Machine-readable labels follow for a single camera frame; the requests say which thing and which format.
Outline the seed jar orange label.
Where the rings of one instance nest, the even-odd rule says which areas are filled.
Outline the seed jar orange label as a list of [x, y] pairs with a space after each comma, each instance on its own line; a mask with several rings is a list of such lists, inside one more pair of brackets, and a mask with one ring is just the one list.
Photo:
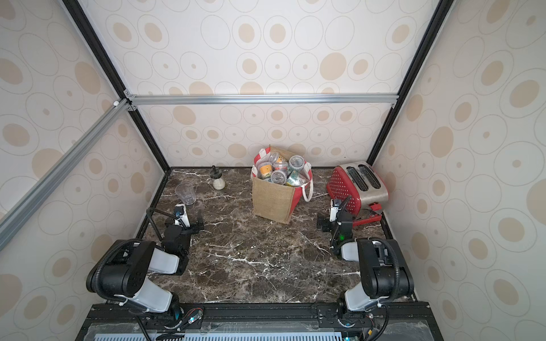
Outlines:
[[264, 161], [257, 164], [258, 175], [260, 179], [269, 179], [274, 171], [273, 165], [269, 161]]

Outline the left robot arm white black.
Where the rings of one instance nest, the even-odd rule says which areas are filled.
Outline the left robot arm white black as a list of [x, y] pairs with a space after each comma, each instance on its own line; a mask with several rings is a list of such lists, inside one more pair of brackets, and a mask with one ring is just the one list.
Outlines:
[[149, 274], [182, 275], [189, 263], [191, 237], [204, 230], [205, 222], [198, 212], [192, 223], [182, 204], [173, 213], [150, 207], [146, 217], [159, 241], [117, 240], [90, 270], [86, 289], [142, 314], [157, 313], [179, 322], [183, 319], [179, 297], [153, 283]]

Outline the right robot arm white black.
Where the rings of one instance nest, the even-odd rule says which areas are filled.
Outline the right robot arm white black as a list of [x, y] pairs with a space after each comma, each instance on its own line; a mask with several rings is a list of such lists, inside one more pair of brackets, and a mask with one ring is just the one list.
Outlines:
[[331, 234], [331, 254], [359, 267], [360, 281], [338, 299], [338, 317], [370, 312], [414, 293], [415, 282], [396, 240], [355, 238], [353, 216], [339, 207], [329, 216], [318, 215], [317, 228]]

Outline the seed jar sunflower label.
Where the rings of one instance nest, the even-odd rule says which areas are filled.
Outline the seed jar sunflower label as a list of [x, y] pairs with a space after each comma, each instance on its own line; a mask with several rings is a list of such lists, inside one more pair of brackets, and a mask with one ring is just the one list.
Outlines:
[[301, 187], [308, 183], [308, 178], [302, 172], [296, 172], [295, 170], [290, 173], [287, 178], [286, 185], [290, 187]]

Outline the red burlap canvas bag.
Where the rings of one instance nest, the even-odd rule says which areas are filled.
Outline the red burlap canvas bag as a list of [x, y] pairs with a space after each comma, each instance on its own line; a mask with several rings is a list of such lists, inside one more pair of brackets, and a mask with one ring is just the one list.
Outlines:
[[257, 164], [264, 161], [270, 161], [270, 155], [274, 151], [280, 152], [280, 154], [288, 160], [288, 163], [292, 156], [298, 155], [274, 146], [268, 146], [267, 148], [260, 150], [258, 155], [254, 158], [250, 176], [253, 185], [253, 212], [257, 216], [264, 217], [268, 220], [287, 224], [300, 200], [304, 200], [308, 203], [313, 198], [314, 176], [312, 174], [311, 164], [304, 159], [306, 163], [300, 172], [309, 180], [304, 186], [293, 188], [286, 184], [281, 186], [271, 183], [270, 179], [260, 179]]

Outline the seed jar yellow label back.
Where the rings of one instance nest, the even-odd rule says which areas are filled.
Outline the seed jar yellow label back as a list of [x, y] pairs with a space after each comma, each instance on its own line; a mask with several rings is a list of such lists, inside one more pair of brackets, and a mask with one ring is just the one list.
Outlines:
[[280, 154], [280, 152], [272, 152], [270, 155], [270, 163], [274, 170], [288, 169], [288, 160]]

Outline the clear plastic cup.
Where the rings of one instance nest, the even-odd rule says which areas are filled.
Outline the clear plastic cup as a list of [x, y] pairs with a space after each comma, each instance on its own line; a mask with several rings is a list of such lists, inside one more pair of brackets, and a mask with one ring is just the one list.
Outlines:
[[196, 202], [196, 189], [193, 185], [180, 183], [175, 188], [175, 194], [185, 205], [192, 205]]

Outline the red silver toaster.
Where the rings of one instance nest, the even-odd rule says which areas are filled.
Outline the red silver toaster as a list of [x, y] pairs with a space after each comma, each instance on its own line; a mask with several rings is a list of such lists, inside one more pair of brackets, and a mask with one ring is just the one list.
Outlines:
[[354, 227], [381, 221], [389, 191], [382, 178], [362, 161], [335, 167], [326, 189], [331, 199], [348, 201], [345, 209], [355, 217]]

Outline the glass sugar jar black lid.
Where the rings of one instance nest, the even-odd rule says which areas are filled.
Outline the glass sugar jar black lid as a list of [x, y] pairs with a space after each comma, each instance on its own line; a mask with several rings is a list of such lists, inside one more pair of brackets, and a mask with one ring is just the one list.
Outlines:
[[223, 190], [226, 187], [226, 182], [223, 179], [223, 172], [216, 166], [212, 166], [210, 178], [213, 181], [212, 185], [215, 190]]

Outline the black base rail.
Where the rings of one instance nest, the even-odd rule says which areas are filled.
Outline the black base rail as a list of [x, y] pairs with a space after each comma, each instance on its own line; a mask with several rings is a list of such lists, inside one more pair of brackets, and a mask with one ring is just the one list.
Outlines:
[[338, 303], [188, 303], [146, 313], [94, 305], [77, 340], [442, 340], [425, 302], [394, 302], [370, 312]]

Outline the horizontal aluminium rail back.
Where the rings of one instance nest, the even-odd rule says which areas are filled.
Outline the horizontal aluminium rail back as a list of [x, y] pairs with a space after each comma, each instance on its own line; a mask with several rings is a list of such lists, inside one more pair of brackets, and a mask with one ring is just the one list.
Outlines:
[[135, 105], [285, 105], [285, 104], [395, 104], [398, 95], [371, 94], [284, 94], [284, 95], [131, 95]]

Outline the aluminium rail left wall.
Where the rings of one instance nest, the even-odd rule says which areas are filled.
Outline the aluminium rail left wall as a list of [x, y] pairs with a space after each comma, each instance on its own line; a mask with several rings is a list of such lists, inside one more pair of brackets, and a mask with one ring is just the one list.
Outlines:
[[98, 143], [122, 112], [129, 108], [128, 99], [119, 99], [1, 220], [1, 248], [4, 249], [28, 222], [52, 192]]

